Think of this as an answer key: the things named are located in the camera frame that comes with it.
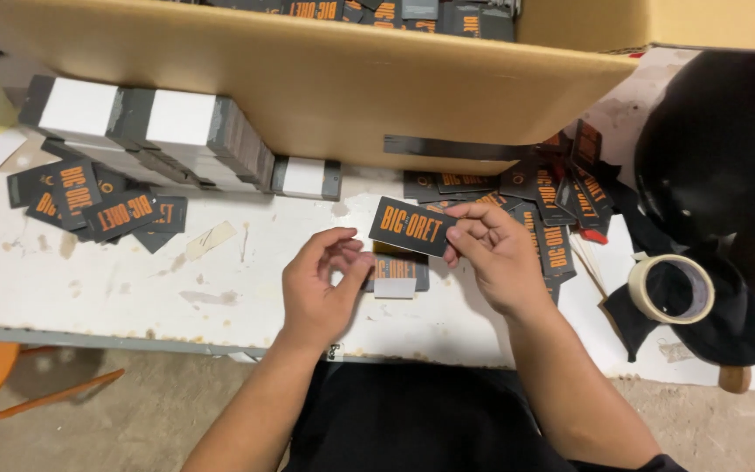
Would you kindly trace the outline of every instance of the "concrete floor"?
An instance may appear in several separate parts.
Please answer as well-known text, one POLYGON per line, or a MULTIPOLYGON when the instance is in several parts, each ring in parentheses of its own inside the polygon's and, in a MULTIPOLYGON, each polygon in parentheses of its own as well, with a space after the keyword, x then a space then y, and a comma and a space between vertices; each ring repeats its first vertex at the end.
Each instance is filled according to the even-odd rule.
MULTIPOLYGON (((81 404, 43 406, 0 421, 0 471, 172 471, 252 366, 228 358, 66 349, 21 360, 0 407, 95 374, 127 373, 81 404)), ((755 471, 755 392, 614 380, 664 451, 691 471, 755 471)))

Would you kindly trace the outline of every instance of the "right hand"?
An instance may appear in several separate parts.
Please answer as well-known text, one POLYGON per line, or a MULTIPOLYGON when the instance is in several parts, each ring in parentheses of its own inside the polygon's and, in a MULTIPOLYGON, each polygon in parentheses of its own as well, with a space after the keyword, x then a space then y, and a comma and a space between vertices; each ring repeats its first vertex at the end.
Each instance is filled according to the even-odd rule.
POLYGON ((451 269, 466 257, 488 304, 503 316, 523 316, 552 302, 540 271, 532 234, 491 203, 462 203, 445 214, 462 218, 447 229, 445 262, 451 269))

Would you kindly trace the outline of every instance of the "left hand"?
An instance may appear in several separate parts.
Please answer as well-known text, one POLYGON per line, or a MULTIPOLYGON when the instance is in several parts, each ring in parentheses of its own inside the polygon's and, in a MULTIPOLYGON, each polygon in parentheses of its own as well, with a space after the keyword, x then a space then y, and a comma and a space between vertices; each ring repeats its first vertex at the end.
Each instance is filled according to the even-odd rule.
POLYGON ((324 350, 346 329, 360 286, 374 263, 354 228, 333 228, 310 237, 282 273, 284 327, 278 338, 324 350), (344 276, 330 284, 330 270, 344 276))

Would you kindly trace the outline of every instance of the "white table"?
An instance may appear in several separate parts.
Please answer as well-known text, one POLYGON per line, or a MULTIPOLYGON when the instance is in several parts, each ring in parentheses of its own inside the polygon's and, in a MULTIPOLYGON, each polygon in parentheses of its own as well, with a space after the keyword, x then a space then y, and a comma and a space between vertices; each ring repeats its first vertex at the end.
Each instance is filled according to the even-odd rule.
MULTIPOLYGON (((694 54, 651 51, 632 78, 585 113, 604 134, 605 160, 625 166, 623 181, 632 179, 630 159, 648 108, 694 54)), ((130 236, 118 246, 76 243, 68 233, 9 209, 6 175, 52 160, 31 139, 0 169, 3 340, 262 355, 284 319, 281 270, 301 244, 333 226, 356 227, 365 239, 380 197, 403 193, 397 171, 343 166, 338 203, 185 194, 190 197, 186 233, 150 254, 130 236), (186 260, 185 244, 223 221, 237 234, 200 259, 186 260)), ((679 340, 665 326, 648 337, 635 364, 627 363, 624 347, 597 307, 600 292, 575 263, 580 275, 563 285, 559 307, 606 375, 717 384, 718 367, 684 359, 679 340)), ((505 325, 482 300, 468 264, 450 271, 442 260, 430 258, 430 269, 429 291, 412 301, 362 296, 341 339, 343 359, 510 366, 505 325)), ((755 368, 753 373, 755 389, 755 368)))

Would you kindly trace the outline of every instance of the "stool leg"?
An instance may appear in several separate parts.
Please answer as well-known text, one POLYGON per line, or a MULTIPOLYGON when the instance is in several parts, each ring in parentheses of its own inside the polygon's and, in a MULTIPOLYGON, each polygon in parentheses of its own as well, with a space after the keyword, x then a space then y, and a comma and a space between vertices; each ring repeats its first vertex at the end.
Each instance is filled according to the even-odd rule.
POLYGON ((101 375, 100 377, 96 377, 92 379, 91 381, 65 389, 64 391, 52 393, 51 395, 44 396, 42 398, 37 398, 36 400, 29 400, 20 405, 11 406, 7 410, 2 410, 0 412, 0 420, 13 416, 17 413, 22 413, 26 410, 30 410, 31 408, 36 408, 37 406, 47 405, 48 403, 54 403, 54 402, 59 402, 61 400, 65 400, 69 396, 76 395, 80 392, 84 392, 94 386, 98 386, 102 384, 109 385, 111 382, 116 381, 116 379, 121 377, 123 374, 124 374, 124 370, 119 369, 119 370, 116 370, 115 372, 110 372, 109 374, 104 374, 104 375, 101 375))

